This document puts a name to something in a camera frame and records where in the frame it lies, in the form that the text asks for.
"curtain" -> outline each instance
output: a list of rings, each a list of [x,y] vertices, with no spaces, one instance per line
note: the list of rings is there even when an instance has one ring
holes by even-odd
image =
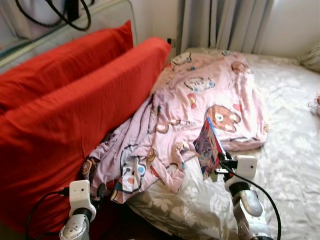
[[[177,54],[187,48],[258,53],[274,0],[180,0]]]

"red sofa cushion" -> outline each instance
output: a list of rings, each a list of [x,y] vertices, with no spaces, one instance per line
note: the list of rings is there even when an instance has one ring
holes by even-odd
[[[46,193],[77,180],[85,157],[150,94],[170,46],[150,38],[114,61],[0,116],[0,219],[23,232]],[[58,231],[69,199],[46,199],[30,223],[33,237]]]
[[[0,75],[0,114],[89,74],[133,48],[131,23],[61,45]]]

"electrical wire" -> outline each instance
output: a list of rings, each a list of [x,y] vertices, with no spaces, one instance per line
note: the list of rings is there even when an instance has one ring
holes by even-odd
[[[80,2],[82,3],[83,5],[83,8],[84,8],[84,11],[86,13],[86,17],[87,17],[87,25],[85,27],[79,27],[79,26],[76,26],[74,25],[72,22],[70,22],[68,19],[65,18],[65,16],[63,16],[59,10],[54,6],[54,4],[52,3],[52,0],[45,0],[49,6],[52,8],[52,10],[68,25],[70,25],[71,27],[73,27],[74,29],[77,29],[79,31],[86,31],[90,28],[91,26],[91,15],[90,15],[90,11],[88,9],[88,6],[85,2],[85,0],[80,0]]]
[[[259,190],[261,190],[261,191],[267,196],[267,198],[268,198],[269,201],[271,202],[271,205],[272,205],[272,207],[273,207],[273,209],[274,209],[275,216],[276,216],[276,220],[277,220],[277,222],[278,222],[278,233],[277,233],[276,239],[277,239],[277,240],[280,240],[280,238],[281,238],[281,219],[280,219],[280,214],[279,214],[279,212],[278,212],[278,209],[277,209],[277,206],[276,206],[275,202],[273,201],[273,199],[271,198],[271,196],[269,195],[269,193],[268,193],[266,190],[264,190],[261,186],[259,186],[258,184],[254,183],[253,181],[250,181],[249,179],[246,179],[245,177],[236,174],[233,170],[231,170],[230,168],[228,168],[228,167],[227,167],[226,165],[224,165],[223,163],[220,162],[219,164],[221,165],[221,167],[225,168],[230,174],[233,174],[233,175],[235,175],[236,177],[238,177],[238,178],[240,178],[240,179],[242,179],[242,180],[244,180],[244,181],[252,184],[253,186],[255,186],[256,188],[258,188]]]
[[[63,195],[63,196],[69,196],[69,187],[65,187],[64,189],[60,190],[60,191],[53,191],[53,192],[49,192],[46,195],[44,195],[37,203],[36,205],[34,205],[34,207],[31,209],[31,212],[28,216],[28,218],[26,219],[25,222],[25,239],[26,240],[40,240],[42,237],[44,236],[55,236],[55,235],[59,235],[59,232],[46,232],[41,234],[40,236],[38,236],[36,239],[33,239],[30,237],[29,235],[29,223],[30,220],[33,216],[33,214],[35,213],[36,209],[39,207],[39,205],[43,202],[43,200],[45,200],[47,197],[51,196],[51,195]]]
[[[43,23],[43,22],[40,22],[40,21],[37,21],[35,20],[33,17],[31,17],[30,15],[28,15],[24,9],[22,8],[19,0],[15,0],[15,4],[16,6],[18,7],[19,11],[27,18],[29,19],[31,22],[34,22],[35,24],[38,24],[42,27],[46,27],[46,28],[53,28],[53,27],[56,27],[58,26],[61,22],[62,22],[62,18],[59,18],[58,21],[54,22],[54,23]],[[63,8],[63,15],[66,14],[66,8]]]
[[[80,0],[80,2],[82,3],[83,5],[83,8],[84,8],[84,11],[86,13],[86,17],[87,17],[87,25],[85,27],[79,27],[79,26],[76,26],[74,25],[71,21],[69,21],[68,19],[65,18],[65,14],[66,14],[66,6],[64,6],[64,9],[63,9],[63,13],[61,14],[61,12],[59,12],[59,10],[54,6],[52,0],[45,0],[48,5],[52,8],[52,10],[59,16],[59,20],[54,22],[54,23],[51,23],[51,24],[46,24],[46,23],[42,23],[42,22],[39,22],[37,20],[35,20],[33,17],[31,17],[30,15],[28,15],[24,9],[22,8],[19,0],[15,0],[15,4],[16,6],[18,7],[19,11],[27,18],[29,19],[30,21],[40,25],[40,26],[43,26],[43,27],[46,27],[46,28],[52,28],[52,27],[56,27],[58,26],[61,21],[63,20],[66,24],[68,24],[69,26],[71,26],[72,28],[76,29],[76,30],[79,30],[79,31],[86,31],[90,28],[91,26],[91,14],[90,14],[90,11],[88,9],[88,6],[85,2],[85,0]]]

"floral bedsheet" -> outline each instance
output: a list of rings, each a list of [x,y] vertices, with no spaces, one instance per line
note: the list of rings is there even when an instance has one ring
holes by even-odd
[[[187,52],[222,54],[205,48]],[[319,92],[320,76],[294,59],[245,56],[255,73],[255,84],[265,95],[269,133],[263,147],[233,154],[258,158],[254,181],[269,192],[278,207],[282,240],[320,239],[320,116],[308,107]],[[276,239],[276,215],[267,197],[257,192]],[[128,204],[157,228],[186,240],[238,239],[231,196],[223,180],[204,181],[196,157],[186,162],[178,193],[158,180]]]

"colorful book cover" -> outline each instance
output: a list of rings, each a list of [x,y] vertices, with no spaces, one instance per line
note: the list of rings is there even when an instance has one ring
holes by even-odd
[[[207,117],[201,129],[199,137],[193,142],[203,174],[203,179],[211,177],[212,181],[217,180],[215,169],[219,165],[218,153],[225,154],[225,151],[218,138],[217,132]]]

